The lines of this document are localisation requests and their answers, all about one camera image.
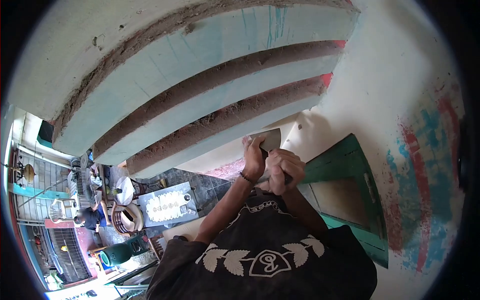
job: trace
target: wrist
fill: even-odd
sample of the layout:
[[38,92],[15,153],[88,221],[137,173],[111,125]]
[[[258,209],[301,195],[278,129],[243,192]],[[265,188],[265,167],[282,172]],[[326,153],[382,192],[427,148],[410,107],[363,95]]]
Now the wrist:
[[257,183],[257,181],[259,180],[259,178],[262,176],[262,174],[258,175],[258,172],[255,172],[253,170],[249,170],[247,168],[243,169],[243,171],[241,173],[253,185],[255,185]]

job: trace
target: blue shorts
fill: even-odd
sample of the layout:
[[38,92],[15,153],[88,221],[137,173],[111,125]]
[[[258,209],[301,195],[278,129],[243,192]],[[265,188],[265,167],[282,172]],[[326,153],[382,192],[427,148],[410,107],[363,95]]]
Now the blue shorts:
[[99,207],[97,211],[100,214],[100,226],[105,227],[107,225],[107,219],[105,219],[105,214],[103,213],[102,207]]

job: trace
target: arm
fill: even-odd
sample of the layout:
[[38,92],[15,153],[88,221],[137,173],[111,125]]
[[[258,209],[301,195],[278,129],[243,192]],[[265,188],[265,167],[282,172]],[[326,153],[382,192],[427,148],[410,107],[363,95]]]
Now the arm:
[[328,230],[325,221],[296,187],[285,191],[282,194],[282,198],[287,205],[288,211],[293,216],[296,216],[298,221],[312,232],[313,236],[318,238]]
[[[328,230],[325,221],[297,189],[297,184],[305,178],[305,163],[300,157],[288,150],[275,149],[268,154],[267,165],[271,168],[269,187],[273,193],[282,196],[288,211],[315,237],[325,233]],[[293,178],[287,186],[283,172]]]
[[[242,174],[251,182],[257,180],[265,171],[265,163],[260,151],[260,143],[265,137],[257,137],[245,144],[245,168]],[[211,243],[220,231],[225,229],[233,218],[239,213],[247,199],[253,184],[242,177],[238,177],[227,191],[225,196],[218,202],[198,229],[195,241],[205,244]]]

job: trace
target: white plastic chair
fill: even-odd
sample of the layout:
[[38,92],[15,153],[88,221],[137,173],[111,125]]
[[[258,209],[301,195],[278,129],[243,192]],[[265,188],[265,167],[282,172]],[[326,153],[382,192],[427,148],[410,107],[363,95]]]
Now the white plastic chair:
[[72,208],[75,199],[55,199],[48,209],[48,216],[53,223],[57,224],[60,222],[70,222],[73,221],[73,218],[67,218],[65,212],[66,208]]

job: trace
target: person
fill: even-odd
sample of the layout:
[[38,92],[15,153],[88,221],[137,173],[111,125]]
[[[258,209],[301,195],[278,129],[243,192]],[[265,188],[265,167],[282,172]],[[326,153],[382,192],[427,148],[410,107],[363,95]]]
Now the person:
[[98,232],[99,227],[105,227],[111,224],[108,219],[107,204],[104,200],[100,200],[102,209],[98,209],[98,203],[94,207],[81,209],[77,212],[77,216],[73,218],[76,224],[81,224],[90,230]]
[[[168,241],[148,299],[370,298],[376,267],[350,227],[328,229],[296,188],[305,163],[283,149],[265,163],[263,140],[246,143],[245,168],[195,240]],[[254,187],[265,164],[271,177]]]

